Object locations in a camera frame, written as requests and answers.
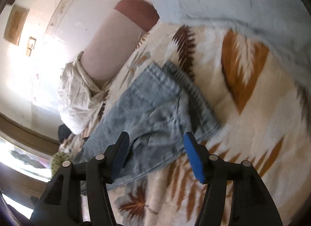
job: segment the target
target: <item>crumpled white fabric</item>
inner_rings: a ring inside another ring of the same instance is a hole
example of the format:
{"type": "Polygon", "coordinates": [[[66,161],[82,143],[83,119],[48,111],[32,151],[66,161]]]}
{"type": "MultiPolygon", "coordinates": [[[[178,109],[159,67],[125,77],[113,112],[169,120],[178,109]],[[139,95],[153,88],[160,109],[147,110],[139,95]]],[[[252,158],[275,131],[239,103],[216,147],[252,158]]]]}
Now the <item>crumpled white fabric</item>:
{"type": "Polygon", "coordinates": [[[102,106],[104,97],[104,91],[95,85],[82,68],[82,55],[83,52],[73,63],[66,64],[57,89],[61,119],[74,134],[83,132],[102,106]]]}

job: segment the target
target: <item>blue gripper pad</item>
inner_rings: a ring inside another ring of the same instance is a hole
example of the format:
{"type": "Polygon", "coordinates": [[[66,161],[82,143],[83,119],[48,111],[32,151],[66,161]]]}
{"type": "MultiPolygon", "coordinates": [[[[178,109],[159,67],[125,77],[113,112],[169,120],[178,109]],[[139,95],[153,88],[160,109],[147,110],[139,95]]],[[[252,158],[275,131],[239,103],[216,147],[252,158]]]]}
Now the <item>blue gripper pad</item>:
{"type": "Polygon", "coordinates": [[[192,135],[191,132],[187,132],[183,136],[183,144],[191,165],[191,168],[193,170],[194,176],[196,179],[200,181],[200,183],[205,182],[205,175],[203,173],[203,162],[206,161],[206,159],[202,158],[202,154],[199,153],[198,150],[206,150],[206,147],[203,145],[199,145],[192,135]]]}

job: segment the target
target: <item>gray fabric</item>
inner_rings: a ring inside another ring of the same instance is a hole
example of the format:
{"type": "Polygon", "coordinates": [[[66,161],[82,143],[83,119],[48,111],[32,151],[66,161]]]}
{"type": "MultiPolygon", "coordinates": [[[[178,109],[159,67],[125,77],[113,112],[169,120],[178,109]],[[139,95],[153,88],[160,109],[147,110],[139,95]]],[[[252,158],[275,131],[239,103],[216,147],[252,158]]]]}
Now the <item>gray fabric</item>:
{"type": "Polygon", "coordinates": [[[107,185],[111,189],[178,158],[184,153],[184,133],[191,131],[202,141],[219,129],[207,102],[185,73],[170,61],[162,69],[152,63],[101,120],[74,163],[104,153],[127,131],[131,149],[119,178],[107,185]]]}
{"type": "Polygon", "coordinates": [[[311,16],[301,0],[151,1],[162,21],[230,27],[262,41],[311,97],[311,16]]]}

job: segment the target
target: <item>silver screw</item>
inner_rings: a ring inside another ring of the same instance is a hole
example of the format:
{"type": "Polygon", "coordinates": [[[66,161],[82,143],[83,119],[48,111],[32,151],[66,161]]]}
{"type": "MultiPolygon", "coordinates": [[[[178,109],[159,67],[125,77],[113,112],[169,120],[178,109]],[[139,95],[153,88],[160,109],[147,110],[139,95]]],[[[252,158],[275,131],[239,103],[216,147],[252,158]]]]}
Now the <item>silver screw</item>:
{"type": "Polygon", "coordinates": [[[249,162],[249,161],[247,161],[247,160],[244,160],[243,161],[243,166],[246,166],[246,167],[250,167],[252,164],[249,162]]]}
{"type": "Polygon", "coordinates": [[[70,166],[71,162],[66,160],[63,162],[63,167],[67,167],[67,166],[70,166]]]}
{"type": "Polygon", "coordinates": [[[96,158],[97,160],[103,160],[103,159],[105,158],[105,155],[104,155],[104,154],[97,154],[97,155],[95,156],[95,158],[96,158]]]}
{"type": "Polygon", "coordinates": [[[209,156],[209,159],[212,160],[212,161],[216,161],[218,159],[218,156],[215,155],[215,154],[212,154],[209,156]]]}

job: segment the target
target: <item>denim fabric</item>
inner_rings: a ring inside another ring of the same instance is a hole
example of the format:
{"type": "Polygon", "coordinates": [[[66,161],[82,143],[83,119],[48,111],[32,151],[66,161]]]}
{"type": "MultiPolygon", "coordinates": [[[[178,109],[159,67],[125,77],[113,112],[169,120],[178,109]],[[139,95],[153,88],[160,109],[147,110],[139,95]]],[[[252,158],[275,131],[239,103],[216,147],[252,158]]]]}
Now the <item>denim fabric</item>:
{"type": "Polygon", "coordinates": [[[177,159],[184,153],[184,133],[191,131],[201,141],[219,129],[199,89],[183,71],[169,61],[162,69],[152,63],[101,120],[74,163],[104,153],[122,131],[128,132],[128,157],[119,178],[107,185],[111,189],[177,159]]]}

